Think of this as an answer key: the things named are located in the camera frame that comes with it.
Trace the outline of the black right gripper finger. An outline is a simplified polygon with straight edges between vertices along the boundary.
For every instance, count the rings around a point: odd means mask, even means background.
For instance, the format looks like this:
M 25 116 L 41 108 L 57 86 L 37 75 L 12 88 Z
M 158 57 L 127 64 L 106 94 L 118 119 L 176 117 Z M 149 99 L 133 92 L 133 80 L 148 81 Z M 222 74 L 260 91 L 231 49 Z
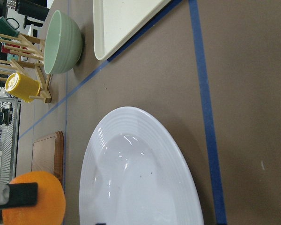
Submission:
M 37 204 L 38 184 L 0 183 L 0 210 L 18 207 L 32 207 Z

